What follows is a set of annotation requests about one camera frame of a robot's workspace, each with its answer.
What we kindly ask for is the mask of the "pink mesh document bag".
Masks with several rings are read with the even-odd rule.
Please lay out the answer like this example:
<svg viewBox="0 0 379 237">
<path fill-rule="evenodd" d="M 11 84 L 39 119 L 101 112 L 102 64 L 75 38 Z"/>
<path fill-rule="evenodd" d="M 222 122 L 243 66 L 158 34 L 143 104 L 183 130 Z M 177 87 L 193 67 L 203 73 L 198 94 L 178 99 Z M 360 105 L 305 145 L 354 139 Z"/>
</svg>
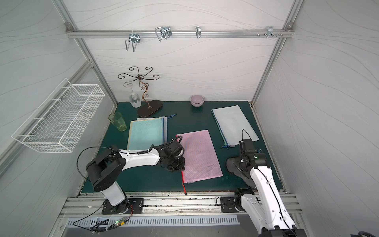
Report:
<svg viewBox="0 0 379 237">
<path fill-rule="evenodd" d="M 223 176 L 219 160 L 208 130 L 194 131 L 181 136 L 184 148 L 185 165 L 182 174 L 182 186 L 187 195 L 185 184 L 219 178 Z"/>
</svg>

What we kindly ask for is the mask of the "blue zipper document bag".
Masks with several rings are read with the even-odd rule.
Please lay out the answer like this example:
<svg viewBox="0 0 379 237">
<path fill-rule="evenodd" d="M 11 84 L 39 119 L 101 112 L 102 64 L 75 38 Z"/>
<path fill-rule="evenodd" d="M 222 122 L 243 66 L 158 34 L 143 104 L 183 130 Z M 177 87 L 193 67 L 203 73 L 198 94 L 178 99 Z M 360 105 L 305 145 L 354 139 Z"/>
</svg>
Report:
<svg viewBox="0 0 379 237">
<path fill-rule="evenodd" d="M 242 131 L 245 130 L 253 142 L 259 138 L 248 119 L 238 105 L 212 109 L 212 115 L 224 140 L 225 147 L 233 147 L 242 140 Z"/>
</svg>

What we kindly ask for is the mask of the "grey blue microfibre cloth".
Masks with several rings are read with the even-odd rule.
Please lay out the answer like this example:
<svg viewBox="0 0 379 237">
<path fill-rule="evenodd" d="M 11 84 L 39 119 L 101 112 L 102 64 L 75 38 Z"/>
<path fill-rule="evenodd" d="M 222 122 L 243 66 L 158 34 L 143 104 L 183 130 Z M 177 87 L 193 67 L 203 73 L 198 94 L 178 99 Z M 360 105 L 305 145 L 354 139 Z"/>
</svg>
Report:
<svg viewBox="0 0 379 237">
<path fill-rule="evenodd" d="M 256 188 L 256 184 L 253 181 L 250 172 L 247 169 L 242 169 L 240 167 L 242 159 L 235 157 L 235 158 L 228 158 L 226 160 L 226 168 L 229 173 L 234 174 L 235 176 L 241 178 L 247 186 L 249 186 L 252 189 Z"/>
</svg>

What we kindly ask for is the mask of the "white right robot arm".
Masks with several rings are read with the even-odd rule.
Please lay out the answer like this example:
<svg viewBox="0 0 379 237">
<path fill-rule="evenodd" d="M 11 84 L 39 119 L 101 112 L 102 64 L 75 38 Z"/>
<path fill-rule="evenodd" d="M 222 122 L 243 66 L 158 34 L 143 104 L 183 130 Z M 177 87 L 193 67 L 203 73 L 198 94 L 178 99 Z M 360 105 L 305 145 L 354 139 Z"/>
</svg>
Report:
<svg viewBox="0 0 379 237">
<path fill-rule="evenodd" d="M 285 207 L 273 180 L 266 155 L 258 152 L 251 139 L 239 141 L 239 157 L 227 159 L 227 169 L 251 189 L 239 189 L 235 209 L 245 211 L 260 237 L 305 237 Z"/>
</svg>

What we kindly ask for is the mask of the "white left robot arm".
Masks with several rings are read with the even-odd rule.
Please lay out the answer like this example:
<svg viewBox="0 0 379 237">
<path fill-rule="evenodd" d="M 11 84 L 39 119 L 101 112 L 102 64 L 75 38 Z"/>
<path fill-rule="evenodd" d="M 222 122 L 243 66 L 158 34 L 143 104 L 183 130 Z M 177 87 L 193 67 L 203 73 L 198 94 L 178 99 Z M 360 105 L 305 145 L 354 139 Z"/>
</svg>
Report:
<svg viewBox="0 0 379 237">
<path fill-rule="evenodd" d="M 169 172 L 185 170 L 185 149 L 181 144 L 183 137 L 147 150 L 130 151 L 116 146 L 106 147 L 105 151 L 86 166 L 94 191 L 101 192 L 111 207 L 125 204 L 127 197 L 117 183 L 119 175 L 131 168 L 161 165 Z"/>
</svg>

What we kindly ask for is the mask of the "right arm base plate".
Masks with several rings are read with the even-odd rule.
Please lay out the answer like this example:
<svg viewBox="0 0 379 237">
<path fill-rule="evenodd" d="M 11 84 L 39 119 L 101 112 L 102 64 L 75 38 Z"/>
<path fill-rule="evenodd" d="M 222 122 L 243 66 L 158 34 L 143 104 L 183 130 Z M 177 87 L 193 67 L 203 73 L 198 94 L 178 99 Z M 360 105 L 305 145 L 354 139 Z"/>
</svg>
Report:
<svg viewBox="0 0 379 237">
<path fill-rule="evenodd" d="M 222 213 L 246 212 L 242 208 L 240 198 L 237 197 L 220 197 L 220 205 Z"/>
</svg>

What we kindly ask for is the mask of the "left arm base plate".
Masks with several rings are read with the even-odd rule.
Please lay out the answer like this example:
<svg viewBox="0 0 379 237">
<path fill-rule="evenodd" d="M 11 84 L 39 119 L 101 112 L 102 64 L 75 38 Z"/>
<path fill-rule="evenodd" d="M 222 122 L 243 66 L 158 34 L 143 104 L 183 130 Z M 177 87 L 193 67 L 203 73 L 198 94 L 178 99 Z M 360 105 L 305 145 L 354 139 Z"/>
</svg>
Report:
<svg viewBox="0 0 379 237">
<path fill-rule="evenodd" d="M 143 209 L 143 198 L 128 198 L 116 206 L 112 206 L 108 199 L 105 200 L 102 214 L 103 215 L 116 215 L 116 214 L 141 214 Z"/>
</svg>

